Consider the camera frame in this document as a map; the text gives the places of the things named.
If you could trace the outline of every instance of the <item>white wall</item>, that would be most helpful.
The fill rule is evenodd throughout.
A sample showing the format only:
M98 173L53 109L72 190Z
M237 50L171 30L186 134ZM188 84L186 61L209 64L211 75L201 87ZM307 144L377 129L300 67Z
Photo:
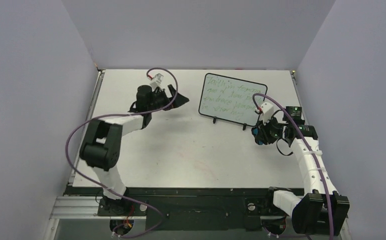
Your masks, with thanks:
M102 69L296 69L335 0L62 0Z
M96 77L60 0L0 0L0 239L42 239Z
M297 70L354 239L386 239L386 1L337 0Z

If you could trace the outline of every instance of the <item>small whiteboard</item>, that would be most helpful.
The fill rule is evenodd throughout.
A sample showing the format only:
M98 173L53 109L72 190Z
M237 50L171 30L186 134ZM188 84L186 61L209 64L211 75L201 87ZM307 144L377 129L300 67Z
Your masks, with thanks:
M252 95L267 93L265 84L207 73L203 82L200 97L199 114L255 126L258 114ZM262 104L263 97L257 97L258 104Z

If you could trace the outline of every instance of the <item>white table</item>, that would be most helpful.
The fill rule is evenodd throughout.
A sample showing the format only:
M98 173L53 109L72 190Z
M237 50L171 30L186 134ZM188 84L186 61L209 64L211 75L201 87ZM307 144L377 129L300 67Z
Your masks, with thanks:
M147 128L122 138L117 163L128 187L153 188L303 188L301 173L293 156L282 156L275 145L257 145L251 128L217 120L198 113L207 73L263 83L267 94L283 106L299 106L289 71L277 70L171 70L179 92L190 102L180 108L152 114ZM162 86L174 85L169 74ZM125 113L136 100L137 87L149 83L146 70L106 70L93 116ZM282 113L277 118L282 120ZM83 160L78 170L97 177ZM96 187L76 175L74 187Z

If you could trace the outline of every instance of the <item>cable connector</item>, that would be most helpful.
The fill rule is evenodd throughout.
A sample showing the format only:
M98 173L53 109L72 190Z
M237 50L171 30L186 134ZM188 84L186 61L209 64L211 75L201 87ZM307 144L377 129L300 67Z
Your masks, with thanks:
M152 78L152 80L150 80L149 85L152 87L152 91L154 91L156 88L162 89L161 83L162 83L162 78L163 78L163 77L164 77L164 76L163 76L162 74L158 73L158 74L156 74L156 75Z

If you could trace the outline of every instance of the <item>wall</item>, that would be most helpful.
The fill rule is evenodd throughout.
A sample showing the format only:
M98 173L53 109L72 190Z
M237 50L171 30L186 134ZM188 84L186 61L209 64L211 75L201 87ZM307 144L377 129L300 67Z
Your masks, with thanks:
M102 69L296 69L335 0L63 0Z
M337 0L297 80L354 239L386 239L386 1Z
M97 74L61 1L0 0L0 239L42 239Z

